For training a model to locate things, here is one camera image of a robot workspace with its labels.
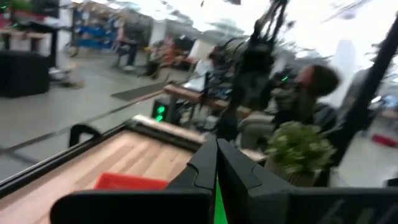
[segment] black pole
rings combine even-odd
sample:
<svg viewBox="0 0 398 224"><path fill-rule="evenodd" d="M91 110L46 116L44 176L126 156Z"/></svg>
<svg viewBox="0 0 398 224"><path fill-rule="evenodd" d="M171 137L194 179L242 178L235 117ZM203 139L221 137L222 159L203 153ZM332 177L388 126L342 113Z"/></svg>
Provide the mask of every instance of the black pole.
<svg viewBox="0 0 398 224"><path fill-rule="evenodd" d="M343 129L339 134L339 140L334 144L337 148L333 161L335 165L340 164L352 138L359 131L361 123L366 121L369 103L374 98L374 94L387 71L397 47L398 17L396 17L386 39L382 43L373 66L369 69L369 73L361 87L358 98L354 102L352 109L347 112L343 123Z"/></svg>

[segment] table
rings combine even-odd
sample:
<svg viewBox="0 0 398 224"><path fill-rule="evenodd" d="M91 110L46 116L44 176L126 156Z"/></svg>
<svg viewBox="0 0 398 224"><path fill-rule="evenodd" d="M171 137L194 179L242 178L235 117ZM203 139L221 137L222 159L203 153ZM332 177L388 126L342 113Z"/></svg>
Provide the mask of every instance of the table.
<svg viewBox="0 0 398 224"><path fill-rule="evenodd" d="M4 50L11 50L11 38L22 38L23 36L26 36L27 38L31 39L30 51L38 52L39 41L45 38L45 34L37 32L24 32L11 28L0 29L0 34L4 36Z"/></svg>
<svg viewBox="0 0 398 224"><path fill-rule="evenodd" d="M133 118L147 126L176 134L198 144L204 136L146 116ZM150 136L121 130L95 144L25 187L0 200L0 223L50 223L53 203L77 190L92 189L103 172L172 180L184 170L194 152Z"/></svg>
<svg viewBox="0 0 398 224"><path fill-rule="evenodd" d="M196 83L193 83L192 80L190 80L183 86L167 85L163 87L163 91L177 99L183 99L195 104L199 104L201 93L198 90L200 89L200 87L200 85L197 85ZM208 100L206 100L205 105L213 108L214 110L222 111L228 106L228 102L224 100L209 98ZM243 106L240 106L237 109L237 114L242 118L248 117L251 113L252 111L249 108L245 108Z"/></svg>

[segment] floor mat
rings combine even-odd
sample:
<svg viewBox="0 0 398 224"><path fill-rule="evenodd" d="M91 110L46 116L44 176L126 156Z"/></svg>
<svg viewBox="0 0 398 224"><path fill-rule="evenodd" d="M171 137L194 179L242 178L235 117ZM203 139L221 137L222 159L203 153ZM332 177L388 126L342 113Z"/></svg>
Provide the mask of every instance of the floor mat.
<svg viewBox="0 0 398 224"><path fill-rule="evenodd" d="M132 90L123 91L120 93L115 93L115 94L112 94L111 96L113 96L119 100L132 101L136 98L153 93L155 91L160 91L163 89L164 86L166 86L166 83L161 82L161 83L143 86L140 88L135 88Z"/></svg>

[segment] floor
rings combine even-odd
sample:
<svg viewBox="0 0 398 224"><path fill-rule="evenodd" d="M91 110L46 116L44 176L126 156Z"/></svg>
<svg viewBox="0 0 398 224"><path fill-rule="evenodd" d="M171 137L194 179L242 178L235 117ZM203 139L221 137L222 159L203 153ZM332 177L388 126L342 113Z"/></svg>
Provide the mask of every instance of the floor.
<svg viewBox="0 0 398 224"><path fill-rule="evenodd" d="M65 150L66 128L73 124L88 123L105 131L134 115L150 113L153 99L106 115L128 104L110 95L162 82L167 71L161 73L158 80L138 78L110 69L114 60L109 54L74 58L77 66L73 75L85 81L82 89L56 87L43 95L0 98L0 180ZM62 57L60 61L69 62L70 59ZM140 55L137 64L144 62L145 56ZM174 71L169 80L181 81L186 75Z"/></svg>
<svg viewBox="0 0 398 224"><path fill-rule="evenodd" d="M70 59L62 57L61 61ZM161 82L123 75L110 69L114 57L109 54L82 54L74 58L75 78L82 78L80 90L52 88L48 93L18 99L0 98L0 180L49 158L67 148L68 127L88 123L105 131L136 114L149 114L153 99L128 106L111 97L113 93ZM140 55L137 64L143 64ZM171 80L185 80L187 74L173 72ZM372 133L385 133L372 128ZM340 167L333 172L334 187L382 187L386 179L398 176L398 149L373 143L357 136Z"/></svg>

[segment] plant pot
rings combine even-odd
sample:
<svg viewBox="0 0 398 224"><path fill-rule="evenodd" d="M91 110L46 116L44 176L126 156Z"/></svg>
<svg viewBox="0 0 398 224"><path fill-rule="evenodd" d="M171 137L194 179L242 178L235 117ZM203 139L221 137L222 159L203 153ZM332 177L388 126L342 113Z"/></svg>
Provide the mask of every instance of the plant pot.
<svg viewBox="0 0 398 224"><path fill-rule="evenodd" d="M278 165L278 163L271 158L267 159L264 168L296 187L313 187L315 182L315 173L312 175L288 174L283 167Z"/></svg>

